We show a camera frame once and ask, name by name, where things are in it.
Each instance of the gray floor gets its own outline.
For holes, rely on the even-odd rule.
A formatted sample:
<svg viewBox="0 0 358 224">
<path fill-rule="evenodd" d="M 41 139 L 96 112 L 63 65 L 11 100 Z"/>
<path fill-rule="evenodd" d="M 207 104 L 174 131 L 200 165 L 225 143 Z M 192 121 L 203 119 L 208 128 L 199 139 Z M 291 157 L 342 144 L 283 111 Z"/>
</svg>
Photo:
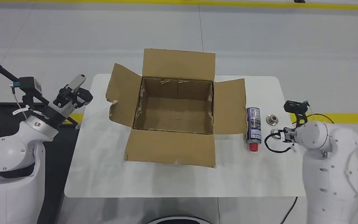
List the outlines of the gray floor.
<svg viewBox="0 0 358 224">
<path fill-rule="evenodd" d="M 358 111 L 358 11 L 1 3 L 0 30 L 1 65 L 36 77 L 49 99 L 79 73 L 89 88 L 115 62 L 141 73 L 143 49 L 163 48 L 214 52 L 217 74 L 275 76 L 286 99 L 308 99 L 315 113 Z M 0 101 L 13 101 L 8 84 L 0 77 Z M 138 224 L 182 213 L 274 224 L 293 200 L 65 198 L 59 223 Z M 299 198 L 286 223 L 304 224 L 305 209 Z"/>
</svg>

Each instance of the open cardboard box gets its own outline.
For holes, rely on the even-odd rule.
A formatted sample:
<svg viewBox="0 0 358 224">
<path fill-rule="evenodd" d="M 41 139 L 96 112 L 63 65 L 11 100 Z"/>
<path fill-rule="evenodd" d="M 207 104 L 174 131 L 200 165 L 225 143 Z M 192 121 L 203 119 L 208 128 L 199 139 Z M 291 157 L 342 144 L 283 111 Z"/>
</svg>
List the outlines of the open cardboard box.
<svg viewBox="0 0 358 224">
<path fill-rule="evenodd" d="M 143 76 L 115 64 L 110 120 L 131 127 L 124 159 L 215 167 L 215 134 L 247 130 L 244 79 L 214 82 L 215 54 L 145 49 Z"/>
</svg>

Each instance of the white table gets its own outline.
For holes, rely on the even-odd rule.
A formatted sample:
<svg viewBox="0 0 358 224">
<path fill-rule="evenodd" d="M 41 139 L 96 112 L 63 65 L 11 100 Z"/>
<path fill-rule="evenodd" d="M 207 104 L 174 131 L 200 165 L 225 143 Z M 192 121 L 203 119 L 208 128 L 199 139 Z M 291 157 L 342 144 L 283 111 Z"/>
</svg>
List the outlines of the white table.
<svg viewBox="0 0 358 224">
<path fill-rule="evenodd" d="M 269 134 L 265 118 L 275 114 L 278 127 L 291 126 L 275 77 L 216 76 L 216 81 L 245 78 L 246 107 L 261 109 L 262 136 Z M 109 120 L 105 93 L 110 74 L 93 79 L 93 101 L 87 105 L 74 151 L 65 194 L 72 198 L 162 197 L 292 197 L 305 196 L 302 151 L 276 154 L 259 146 L 250 152 L 244 135 L 215 136 L 216 169 L 191 165 L 124 161 L 130 128 Z M 276 150 L 287 145 L 270 140 Z"/>
</svg>

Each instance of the spray can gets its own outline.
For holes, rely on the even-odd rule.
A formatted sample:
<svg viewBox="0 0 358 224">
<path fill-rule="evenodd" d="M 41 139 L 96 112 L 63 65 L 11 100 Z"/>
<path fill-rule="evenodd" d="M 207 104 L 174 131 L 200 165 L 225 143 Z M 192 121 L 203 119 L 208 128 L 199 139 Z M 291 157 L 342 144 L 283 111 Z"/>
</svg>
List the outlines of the spray can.
<svg viewBox="0 0 358 224">
<path fill-rule="evenodd" d="M 259 108 L 247 108 L 247 134 L 246 143 L 251 152 L 257 152 L 261 143 L 261 117 Z"/>
</svg>

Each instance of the yellow floor line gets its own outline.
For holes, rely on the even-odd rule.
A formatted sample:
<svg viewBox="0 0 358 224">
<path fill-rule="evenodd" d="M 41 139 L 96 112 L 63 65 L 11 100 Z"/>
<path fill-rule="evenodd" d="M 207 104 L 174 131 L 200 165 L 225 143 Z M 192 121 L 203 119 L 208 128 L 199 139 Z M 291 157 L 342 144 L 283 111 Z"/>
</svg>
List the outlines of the yellow floor line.
<svg viewBox="0 0 358 224">
<path fill-rule="evenodd" d="M 357 124 L 358 123 L 358 114 L 324 114 L 327 117 L 331 118 L 335 123 L 343 123 L 343 124 Z M 314 116 L 314 120 L 320 121 L 320 122 L 327 122 L 330 123 L 330 121 L 319 115 Z M 295 115 L 291 115 L 291 121 L 295 122 L 296 117 Z"/>
<path fill-rule="evenodd" d="M 294 3 L 294 2 L 245 2 L 220 0 L 0 0 L 0 2 L 48 3 L 130 3 L 130 4 L 194 4 L 202 6 L 238 6 L 266 8 L 319 8 L 325 10 L 358 10 L 358 4 Z"/>
<path fill-rule="evenodd" d="M 335 123 L 343 123 L 343 124 L 358 124 L 358 114 L 324 114 L 331 118 Z M 71 114 L 70 116 L 77 122 L 82 122 L 83 114 Z M 320 122 L 330 122 L 327 118 L 323 116 L 314 116 L 314 120 L 320 121 Z M 295 122 L 296 117 L 295 115 L 291 115 L 291 121 Z"/>
</svg>

